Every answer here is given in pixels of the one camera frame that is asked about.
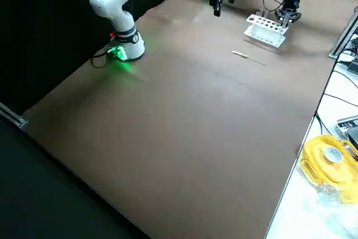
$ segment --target black backdrop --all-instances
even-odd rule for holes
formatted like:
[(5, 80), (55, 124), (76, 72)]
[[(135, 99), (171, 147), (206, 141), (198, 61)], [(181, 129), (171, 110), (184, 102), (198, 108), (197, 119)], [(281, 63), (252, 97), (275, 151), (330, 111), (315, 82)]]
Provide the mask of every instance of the black backdrop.
[[(163, 1), (134, 0), (135, 20)], [(1, 0), (0, 5), (0, 102), (18, 114), (103, 47), (112, 30), (88, 0)]]

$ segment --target metal frame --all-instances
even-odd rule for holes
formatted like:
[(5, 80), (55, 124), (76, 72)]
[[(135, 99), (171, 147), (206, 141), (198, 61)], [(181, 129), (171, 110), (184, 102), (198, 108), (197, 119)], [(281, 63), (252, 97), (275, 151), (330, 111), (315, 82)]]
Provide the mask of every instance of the metal frame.
[(20, 117), (2, 103), (0, 103), (0, 117), (1, 116), (14, 123), (14, 125), (19, 127), (20, 129), (22, 129), (28, 123), (28, 120), (25, 120), (24, 118)]
[(350, 41), (352, 35), (358, 28), (358, 9), (355, 10), (354, 15), (350, 19), (349, 23), (343, 30), (342, 34), (338, 38), (334, 47), (329, 51), (329, 57), (337, 60), (338, 55), (344, 50), (347, 43)]

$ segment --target black cable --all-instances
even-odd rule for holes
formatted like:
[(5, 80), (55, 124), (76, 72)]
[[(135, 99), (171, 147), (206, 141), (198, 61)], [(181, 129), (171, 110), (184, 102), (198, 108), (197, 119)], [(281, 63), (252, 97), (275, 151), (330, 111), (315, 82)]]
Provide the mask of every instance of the black cable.
[(339, 72), (339, 71), (336, 71), (336, 70), (333, 70), (333, 72), (336, 72), (336, 73), (338, 73), (338, 74), (340, 74), (340, 75), (342, 75), (342, 76), (344, 76), (345, 78), (347, 78), (350, 82), (352, 82), (353, 83), (353, 85), (357, 88), (357, 90), (358, 90), (358, 86), (357, 86), (357, 84), (355, 84), (354, 83), (354, 81), (353, 80), (351, 80), (347, 75), (344, 75), (343, 73), (341, 73), (341, 72)]
[(323, 134), (322, 123), (321, 123), (321, 121), (319, 120), (319, 116), (318, 116), (318, 114), (317, 114), (317, 113), (315, 114), (315, 117), (317, 118), (318, 123), (319, 123), (319, 126), (320, 126), (320, 128), (321, 128), (321, 134)]
[(105, 56), (107, 54), (107, 48), (106, 48), (106, 51), (103, 52), (103, 53), (100, 53), (100, 54), (97, 54), (97, 55), (94, 55), (90, 58), (89, 60), (89, 63), (91, 64), (91, 66), (93, 66), (94, 68), (103, 68), (106, 66), (107, 64), (107, 58), (106, 58), (106, 62), (104, 65), (95, 65), (95, 61), (94, 61), (94, 58), (99, 58), (99, 57), (102, 57), (102, 56)]
[(329, 96), (329, 97), (333, 97), (333, 98), (335, 98), (335, 99), (338, 99), (338, 100), (343, 101), (344, 103), (347, 103), (347, 104), (350, 104), (350, 105), (352, 105), (352, 106), (356, 106), (356, 107), (358, 107), (358, 105), (353, 104), (353, 103), (350, 103), (350, 102), (348, 102), (348, 101), (346, 101), (346, 100), (344, 100), (344, 99), (341, 99), (341, 98), (339, 98), (339, 97), (337, 97), (337, 96), (334, 96), (334, 95), (329, 95), (329, 94), (327, 94), (327, 93), (324, 93), (324, 95), (327, 95), (327, 96)]
[(269, 9), (266, 8), (265, 0), (262, 0), (262, 4), (263, 4), (263, 7), (265, 8), (265, 10), (267, 10), (267, 11), (269, 11), (269, 12), (276, 11), (276, 10), (278, 10), (278, 9), (284, 4), (284, 1), (282, 1), (281, 3), (280, 3), (279, 1), (277, 1), (277, 0), (274, 0), (274, 1), (276, 1), (276, 2), (279, 3), (280, 5), (279, 5), (277, 8), (273, 9), (273, 10), (269, 10)]
[(319, 124), (321, 126), (321, 134), (323, 134), (323, 130), (322, 130), (322, 126), (324, 126), (325, 130), (327, 130), (327, 132), (332, 135), (332, 133), (329, 131), (329, 129), (326, 127), (326, 125), (323, 123), (321, 117), (318, 115), (318, 112), (315, 113), (315, 116), (317, 118), (317, 120), (319, 121)]

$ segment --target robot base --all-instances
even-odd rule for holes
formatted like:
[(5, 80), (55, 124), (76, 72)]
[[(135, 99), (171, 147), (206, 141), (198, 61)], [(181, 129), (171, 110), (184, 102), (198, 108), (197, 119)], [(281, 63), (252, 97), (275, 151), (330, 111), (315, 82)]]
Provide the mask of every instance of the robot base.
[(140, 33), (132, 36), (122, 37), (116, 34), (110, 42), (107, 53), (121, 61), (136, 60), (145, 52), (144, 41)]

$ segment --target white surface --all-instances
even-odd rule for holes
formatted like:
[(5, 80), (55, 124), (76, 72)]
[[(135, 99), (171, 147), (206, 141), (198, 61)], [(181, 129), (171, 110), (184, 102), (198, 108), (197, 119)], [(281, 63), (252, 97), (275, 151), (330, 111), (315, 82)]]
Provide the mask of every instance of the white surface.
[[(353, 59), (349, 55), (342, 54), (338, 61), (348, 58)], [(342, 64), (337, 64), (335, 70), (345, 74), (358, 85), (358, 76), (348, 72)], [(338, 73), (332, 73), (325, 93), (358, 105), (358, 89)], [(329, 131), (338, 137), (335, 122), (338, 119), (358, 115), (358, 107), (323, 96), (318, 114)], [(320, 124), (315, 118), (308, 130), (307, 140), (320, 134)], [(358, 205), (343, 205), (338, 202), (327, 204), (320, 200), (317, 191), (304, 177), (297, 162), (267, 233), (267, 239), (280, 238), (357, 239)]]

